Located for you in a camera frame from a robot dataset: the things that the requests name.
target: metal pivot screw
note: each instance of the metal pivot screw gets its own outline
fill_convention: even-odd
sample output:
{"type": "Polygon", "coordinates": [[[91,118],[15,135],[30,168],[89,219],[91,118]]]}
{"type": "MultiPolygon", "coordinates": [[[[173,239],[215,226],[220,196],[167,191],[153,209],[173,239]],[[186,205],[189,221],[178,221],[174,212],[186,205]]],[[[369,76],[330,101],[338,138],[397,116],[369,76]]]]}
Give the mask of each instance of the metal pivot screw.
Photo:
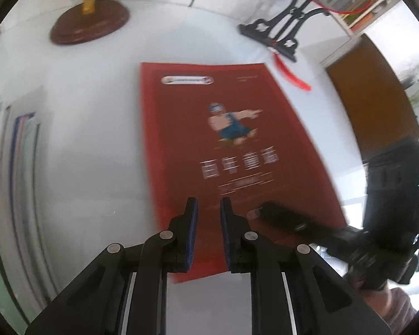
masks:
{"type": "Polygon", "coordinates": [[[255,241],[256,239],[258,239],[258,234],[255,232],[246,232],[244,234],[245,239],[247,239],[247,241],[255,241]]]}
{"type": "Polygon", "coordinates": [[[302,255],[306,255],[311,251],[311,248],[306,244],[300,244],[298,247],[296,247],[296,250],[302,255]]]}
{"type": "Polygon", "coordinates": [[[112,243],[107,247],[107,252],[118,253],[121,250],[121,246],[118,243],[112,243]]]}
{"type": "Polygon", "coordinates": [[[163,232],[160,233],[161,239],[171,239],[173,236],[174,236],[174,233],[171,232],[170,230],[164,230],[163,232]]]}

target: hand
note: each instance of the hand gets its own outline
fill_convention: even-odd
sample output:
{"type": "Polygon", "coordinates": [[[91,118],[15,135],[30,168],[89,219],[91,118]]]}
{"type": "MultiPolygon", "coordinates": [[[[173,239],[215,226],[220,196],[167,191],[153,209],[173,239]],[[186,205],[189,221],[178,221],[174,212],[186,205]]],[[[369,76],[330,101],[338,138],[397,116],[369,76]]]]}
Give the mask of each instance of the hand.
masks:
{"type": "Polygon", "coordinates": [[[261,112],[262,112],[262,109],[258,109],[257,111],[253,111],[250,118],[251,119],[256,118],[261,112]]]}

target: gold globe stand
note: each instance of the gold globe stand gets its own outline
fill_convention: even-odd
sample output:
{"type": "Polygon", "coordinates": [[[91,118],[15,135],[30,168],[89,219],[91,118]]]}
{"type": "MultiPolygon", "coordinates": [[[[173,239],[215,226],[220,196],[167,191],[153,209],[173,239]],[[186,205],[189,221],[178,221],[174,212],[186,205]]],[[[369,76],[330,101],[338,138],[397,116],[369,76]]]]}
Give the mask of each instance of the gold globe stand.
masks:
{"type": "Polygon", "coordinates": [[[55,44],[80,44],[110,34],[127,23],[128,9],[115,0],[83,0],[64,12],[51,29],[55,44]]]}

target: white tabletop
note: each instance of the white tabletop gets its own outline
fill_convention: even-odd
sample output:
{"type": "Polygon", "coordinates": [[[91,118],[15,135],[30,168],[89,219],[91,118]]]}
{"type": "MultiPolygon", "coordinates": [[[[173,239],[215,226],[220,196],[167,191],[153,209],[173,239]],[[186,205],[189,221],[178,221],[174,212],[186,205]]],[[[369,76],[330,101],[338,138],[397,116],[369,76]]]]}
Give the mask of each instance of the white tabletop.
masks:
{"type": "MultiPolygon", "coordinates": [[[[365,195],[365,173],[347,114],[326,72],[301,52],[289,68],[310,93],[286,82],[270,52],[241,36],[238,22],[200,9],[127,1],[130,21],[78,46],[48,34],[61,11],[0,35],[0,95],[8,102],[39,87],[45,102],[37,195],[57,281],[66,286],[109,243],[131,246],[157,232],[146,172],[139,65],[149,62],[265,62],[293,105],[341,202],[365,195]]],[[[246,334],[247,275],[221,274],[168,291],[169,334],[246,334]]]]}

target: red book cover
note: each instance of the red book cover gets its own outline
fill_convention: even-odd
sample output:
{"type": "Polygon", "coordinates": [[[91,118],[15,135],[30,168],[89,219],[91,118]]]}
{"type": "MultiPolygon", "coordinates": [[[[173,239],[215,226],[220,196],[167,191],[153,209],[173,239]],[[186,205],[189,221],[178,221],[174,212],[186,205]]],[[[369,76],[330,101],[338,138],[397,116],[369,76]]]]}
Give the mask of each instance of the red book cover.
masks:
{"type": "MultiPolygon", "coordinates": [[[[142,64],[146,157],[160,229],[199,203],[194,263],[178,281],[227,270],[220,200],[254,217],[274,200],[328,226],[346,225],[318,154],[264,64],[142,64]]],[[[276,243],[294,237],[251,219],[276,243]]]]}

